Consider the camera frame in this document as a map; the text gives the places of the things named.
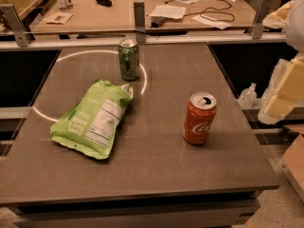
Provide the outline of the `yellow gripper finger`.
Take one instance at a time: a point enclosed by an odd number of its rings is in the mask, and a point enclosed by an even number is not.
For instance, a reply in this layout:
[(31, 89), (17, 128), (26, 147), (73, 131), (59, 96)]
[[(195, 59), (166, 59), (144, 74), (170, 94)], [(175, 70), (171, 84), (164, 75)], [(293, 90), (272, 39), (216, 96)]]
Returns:
[(279, 9), (268, 14), (262, 21), (262, 25), (272, 29), (285, 29), (287, 25), (287, 18), (294, 4), (291, 0), (281, 6)]
[(284, 119), (304, 99), (304, 57), (291, 60), (274, 95), (265, 106), (265, 114)]

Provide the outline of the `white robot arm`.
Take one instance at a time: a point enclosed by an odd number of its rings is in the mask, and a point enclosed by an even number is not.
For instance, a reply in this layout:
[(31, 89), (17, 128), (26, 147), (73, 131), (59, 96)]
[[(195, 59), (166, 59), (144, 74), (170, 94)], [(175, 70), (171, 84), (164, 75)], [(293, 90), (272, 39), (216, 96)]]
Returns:
[(291, 0), (263, 20), (265, 27), (284, 29), (286, 43), (298, 51), (277, 65), (262, 96), (258, 118), (265, 124), (283, 120), (304, 99), (304, 0)]

